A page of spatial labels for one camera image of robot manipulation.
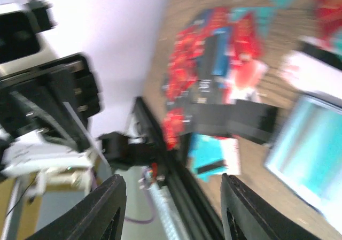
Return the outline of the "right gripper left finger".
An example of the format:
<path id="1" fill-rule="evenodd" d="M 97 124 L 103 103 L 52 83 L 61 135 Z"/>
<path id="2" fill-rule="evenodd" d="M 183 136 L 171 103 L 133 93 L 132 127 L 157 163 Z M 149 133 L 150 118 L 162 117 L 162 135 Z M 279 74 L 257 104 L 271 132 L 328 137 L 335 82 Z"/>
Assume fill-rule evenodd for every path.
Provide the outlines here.
<path id="1" fill-rule="evenodd" d="M 126 183 L 114 174 L 67 213 L 29 239 L 120 240 L 126 210 Z"/>

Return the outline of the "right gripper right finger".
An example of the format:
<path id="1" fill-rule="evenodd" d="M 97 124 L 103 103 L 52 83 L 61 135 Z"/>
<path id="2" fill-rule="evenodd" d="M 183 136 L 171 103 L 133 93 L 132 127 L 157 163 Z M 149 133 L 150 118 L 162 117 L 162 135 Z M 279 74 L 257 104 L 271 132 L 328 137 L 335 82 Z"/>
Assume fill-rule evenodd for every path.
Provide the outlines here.
<path id="1" fill-rule="evenodd" d="M 225 239 L 318 239 L 233 175 L 222 175 L 221 210 Z"/>

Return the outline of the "blue leather card holder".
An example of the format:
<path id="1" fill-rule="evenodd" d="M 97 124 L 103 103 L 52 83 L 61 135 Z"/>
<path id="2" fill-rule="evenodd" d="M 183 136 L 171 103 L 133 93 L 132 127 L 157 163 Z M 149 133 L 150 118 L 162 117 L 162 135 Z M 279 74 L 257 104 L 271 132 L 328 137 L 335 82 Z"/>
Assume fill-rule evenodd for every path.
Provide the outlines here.
<path id="1" fill-rule="evenodd" d="M 341 99 L 301 95 L 265 167 L 341 231 Z"/>

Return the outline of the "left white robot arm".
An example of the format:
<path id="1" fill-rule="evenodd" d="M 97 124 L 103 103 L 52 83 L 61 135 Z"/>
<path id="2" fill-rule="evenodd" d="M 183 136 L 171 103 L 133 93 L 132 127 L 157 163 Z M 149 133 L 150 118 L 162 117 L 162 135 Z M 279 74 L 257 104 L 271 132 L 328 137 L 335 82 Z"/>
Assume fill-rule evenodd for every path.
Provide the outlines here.
<path id="1" fill-rule="evenodd" d="M 130 163 L 125 136 L 89 134 L 101 111 L 95 74 L 82 53 L 55 56 L 42 35 L 47 8 L 1 0 L 1 178 L 28 182 L 28 198 L 64 186 L 89 193 Z"/>

